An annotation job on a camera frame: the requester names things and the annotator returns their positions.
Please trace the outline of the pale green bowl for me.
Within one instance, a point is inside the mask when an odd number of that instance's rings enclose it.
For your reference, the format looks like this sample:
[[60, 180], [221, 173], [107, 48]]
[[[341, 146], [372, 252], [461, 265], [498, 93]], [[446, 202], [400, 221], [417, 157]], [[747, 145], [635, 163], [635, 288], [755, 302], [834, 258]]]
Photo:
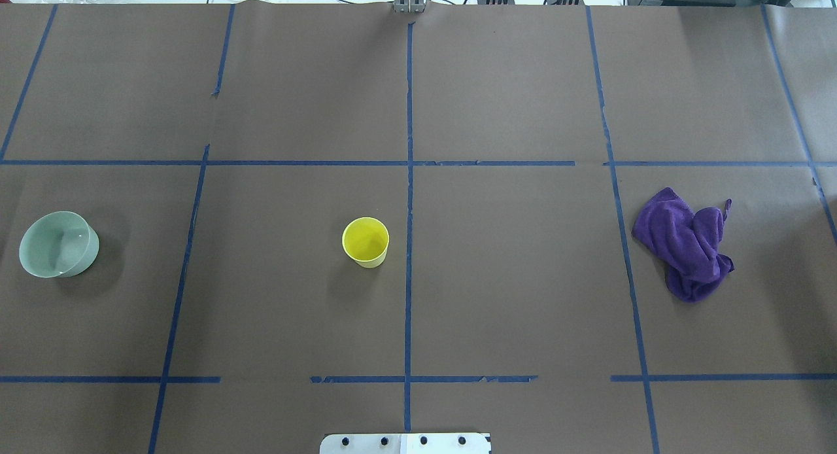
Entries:
[[55, 211], [39, 218], [19, 243], [23, 269], [44, 279], [76, 276], [92, 266], [101, 248], [98, 234], [78, 213]]

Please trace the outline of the purple microfibre cloth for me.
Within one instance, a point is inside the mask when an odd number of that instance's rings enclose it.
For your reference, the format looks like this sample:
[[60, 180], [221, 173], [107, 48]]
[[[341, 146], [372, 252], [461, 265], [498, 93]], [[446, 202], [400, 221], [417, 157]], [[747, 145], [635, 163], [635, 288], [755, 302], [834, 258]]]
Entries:
[[714, 293], [735, 269], [719, 252], [732, 200], [721, 209], [693, 211], [672, 188], [662, 188], [640, 210], [632, 236], [666, 264], [666, 285], [682, 302], [697, 303]]

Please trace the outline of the yellow paper cup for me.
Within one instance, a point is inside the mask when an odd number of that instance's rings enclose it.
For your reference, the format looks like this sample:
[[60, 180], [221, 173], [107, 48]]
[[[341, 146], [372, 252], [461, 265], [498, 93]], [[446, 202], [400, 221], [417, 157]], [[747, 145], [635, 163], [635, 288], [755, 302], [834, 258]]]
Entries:
[[388, 228], [379, 219], [360, 217], [347, 224], [341, 236], [345, 254], [365, 269], [380, 266], [388, 254]]

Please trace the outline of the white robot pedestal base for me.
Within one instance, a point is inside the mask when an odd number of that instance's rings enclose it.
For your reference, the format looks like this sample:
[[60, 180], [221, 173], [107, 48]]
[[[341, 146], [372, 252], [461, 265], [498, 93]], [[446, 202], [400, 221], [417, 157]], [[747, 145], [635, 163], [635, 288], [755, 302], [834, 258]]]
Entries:
[[320, 453], [491, 453], [478, 432], [354, 433], [325, 436]]

